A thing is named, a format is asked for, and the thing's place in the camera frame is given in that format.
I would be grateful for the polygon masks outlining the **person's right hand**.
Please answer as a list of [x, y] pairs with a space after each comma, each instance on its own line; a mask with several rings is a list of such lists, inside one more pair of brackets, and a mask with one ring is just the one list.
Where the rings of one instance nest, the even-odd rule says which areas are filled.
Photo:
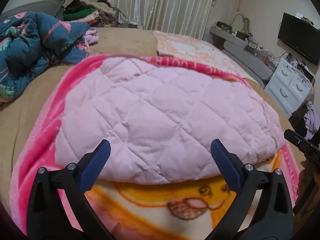
[[309, 198], [315, 185], [317, 185], [318, 189], [315, 191], [314, 196], [311, 197], [311, 202], [317, 203], [319, 200], [319, 172], [317, 171], [317, 167], [310, 160], [304, 160], [300, 164], [303, 170], [299, 174], [298, 199], [301, 200], [304, 195]]

